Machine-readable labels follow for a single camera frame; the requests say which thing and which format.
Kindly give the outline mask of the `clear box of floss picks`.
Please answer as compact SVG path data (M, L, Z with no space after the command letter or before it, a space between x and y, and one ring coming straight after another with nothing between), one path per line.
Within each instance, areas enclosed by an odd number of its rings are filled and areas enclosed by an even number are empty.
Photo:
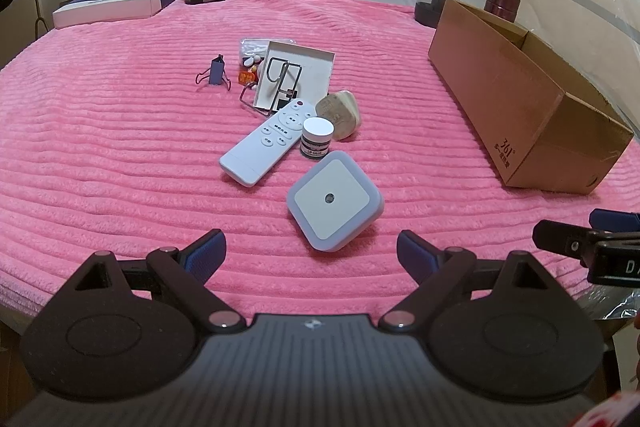
M287 38L244 38L240 41L240 59L244 62L255 55L265 58L270 42L295 44L296 41Z

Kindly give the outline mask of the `clear plastic sheet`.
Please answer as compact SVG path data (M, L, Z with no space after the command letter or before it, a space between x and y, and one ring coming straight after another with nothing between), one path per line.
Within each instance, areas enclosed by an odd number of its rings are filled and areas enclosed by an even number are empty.
M516 20L639 131L639 0L521 0Z

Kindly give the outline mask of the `dark red canister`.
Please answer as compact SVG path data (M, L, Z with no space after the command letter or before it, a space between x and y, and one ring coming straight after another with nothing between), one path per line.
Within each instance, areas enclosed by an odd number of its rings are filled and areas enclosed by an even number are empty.
M484 10L508 22L514 23L521 0L486 0Z

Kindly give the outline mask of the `beige power plug adapter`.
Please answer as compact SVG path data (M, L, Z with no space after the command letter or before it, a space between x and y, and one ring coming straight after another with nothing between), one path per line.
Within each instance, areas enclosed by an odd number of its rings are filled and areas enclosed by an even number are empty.
M348 90L326 95L316 104L316 114L332 122L333 139L336 141L349 138L361 126L361 115L355 95Z

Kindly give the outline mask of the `pink ribbed blanket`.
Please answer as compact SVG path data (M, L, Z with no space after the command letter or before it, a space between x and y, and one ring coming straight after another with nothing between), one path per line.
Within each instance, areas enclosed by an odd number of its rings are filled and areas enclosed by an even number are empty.
M50 31L1 73L2 307L37 314L93 251L142 258L218 228L228 253L208 285L243 314L378 315L413 288L395 254L403 229L498 258L532 248L541 219L638 208L637 144L588 196L503 187L428 64L432 35L408 6L363 0L176 1ZM286 208L310 166L297 150L250 190L219 168L260 116L194 78L216 56L234 74L244 37L332 52L332 87L356 96L362 124L342 150L385 208L336 254L312 251Z

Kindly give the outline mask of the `bent metal wire stand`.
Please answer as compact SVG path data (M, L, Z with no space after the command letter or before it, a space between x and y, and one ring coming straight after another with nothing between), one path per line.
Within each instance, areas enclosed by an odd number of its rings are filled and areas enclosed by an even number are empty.
M303 66L300 64L284 58L270 58L262 71L262 80L245 86L240 94L240 102L262 116L272 116L296 98L302 72ZM254 102L245 101L245 92L254 88L257 89Z

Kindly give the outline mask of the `white remote control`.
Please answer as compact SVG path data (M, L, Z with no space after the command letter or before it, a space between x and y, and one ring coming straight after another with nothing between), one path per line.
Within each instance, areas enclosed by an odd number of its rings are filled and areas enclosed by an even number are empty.
M239 184L254 186L297 144L304 122L314 116L312 104L294 98L222 155L221 169Z

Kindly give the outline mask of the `small white-lidded jar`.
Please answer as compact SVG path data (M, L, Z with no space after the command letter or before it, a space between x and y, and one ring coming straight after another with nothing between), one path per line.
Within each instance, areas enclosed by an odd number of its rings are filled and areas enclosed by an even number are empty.
M326 118L309 117L303 123L299 150L311 159L321 159L329 153L334 124Z

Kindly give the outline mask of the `red Doraemon toy figure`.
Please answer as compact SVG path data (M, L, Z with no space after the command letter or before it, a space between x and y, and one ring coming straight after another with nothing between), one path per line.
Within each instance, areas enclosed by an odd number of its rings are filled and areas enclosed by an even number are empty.
M257 53L243 55L240 61L239 84L247 86L258 80L260 65L264 58Z

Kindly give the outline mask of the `blue binder clip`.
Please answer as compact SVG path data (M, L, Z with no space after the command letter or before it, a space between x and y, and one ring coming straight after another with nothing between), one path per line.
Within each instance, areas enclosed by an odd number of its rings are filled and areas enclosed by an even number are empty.
M204 72L199 72L194 78L194 83L199 86L200 84L207 84L207 86L224 86L227 90L231 89L231 81L226 73L226 63L224 62L224 56L218 54L213 60L210 61L208 69Z

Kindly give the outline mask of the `blue and white flat box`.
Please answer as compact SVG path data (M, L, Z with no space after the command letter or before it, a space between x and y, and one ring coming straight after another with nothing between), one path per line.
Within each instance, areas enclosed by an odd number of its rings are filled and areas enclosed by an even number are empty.
M54 27L136 20L159 13L175 0L73 0L53 12Z

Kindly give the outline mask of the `white square tray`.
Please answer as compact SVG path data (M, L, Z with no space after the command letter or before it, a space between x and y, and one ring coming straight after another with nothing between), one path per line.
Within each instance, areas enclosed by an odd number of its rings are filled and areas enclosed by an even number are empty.
M270 41L259 69L253 107L277 112L292 98L315 106L329 93L335 54Z

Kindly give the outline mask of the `brown cardboard box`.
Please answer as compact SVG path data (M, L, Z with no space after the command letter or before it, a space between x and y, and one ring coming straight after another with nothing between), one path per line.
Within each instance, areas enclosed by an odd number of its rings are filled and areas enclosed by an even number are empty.
M446 0L428 57L508 187L589 194L634 137L544 40L474 6Z

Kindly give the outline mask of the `white square night light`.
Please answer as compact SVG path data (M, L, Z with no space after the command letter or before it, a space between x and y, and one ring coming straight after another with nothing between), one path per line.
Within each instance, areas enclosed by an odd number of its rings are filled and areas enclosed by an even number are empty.
M334 150L290 188L286 205L312 248L335 253L382 215L384 197L356 161Z

